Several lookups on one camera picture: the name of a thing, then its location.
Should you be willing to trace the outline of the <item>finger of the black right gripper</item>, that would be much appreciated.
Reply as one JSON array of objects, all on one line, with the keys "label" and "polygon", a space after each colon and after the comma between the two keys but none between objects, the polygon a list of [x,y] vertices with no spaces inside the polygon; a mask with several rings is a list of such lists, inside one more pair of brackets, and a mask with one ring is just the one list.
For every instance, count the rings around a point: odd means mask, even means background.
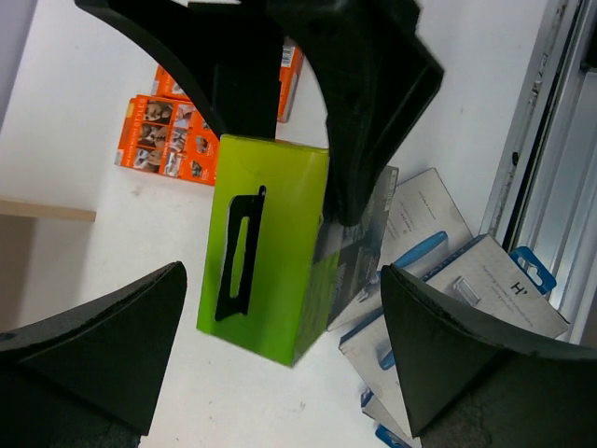
[{"label": "finger of the black right gripper", "polygon": [[78,1],[159,63],[218,136],[272,139],[284,37],[264,1]]},{"label": "finger of the black right gripper", "polygon": [[417,35],[422,9],[415,1],[270,1],[266,12],[316,77],[329,144],[324,210],[353,226],[441,86],[444,69]]}]

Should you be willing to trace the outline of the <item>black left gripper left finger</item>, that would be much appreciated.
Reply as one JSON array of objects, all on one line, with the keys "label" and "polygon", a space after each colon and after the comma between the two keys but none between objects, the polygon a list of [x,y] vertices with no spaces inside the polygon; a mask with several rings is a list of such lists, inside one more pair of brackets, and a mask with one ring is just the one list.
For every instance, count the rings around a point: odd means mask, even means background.
[{"label": "black left gripper left finger", "polygon": [[187,292],[182,262],[1,335],[4,447],[137,447]]}]

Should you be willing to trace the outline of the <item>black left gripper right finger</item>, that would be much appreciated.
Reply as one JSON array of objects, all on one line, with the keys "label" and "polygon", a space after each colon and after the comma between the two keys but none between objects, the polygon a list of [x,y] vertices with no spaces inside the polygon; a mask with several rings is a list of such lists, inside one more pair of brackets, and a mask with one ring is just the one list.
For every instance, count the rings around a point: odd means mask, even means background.
[{"label": "black left gripper right finger", "polygon": [[424,447],[593,447],[596,351],[510,325],[384,266],[382,307]]}]

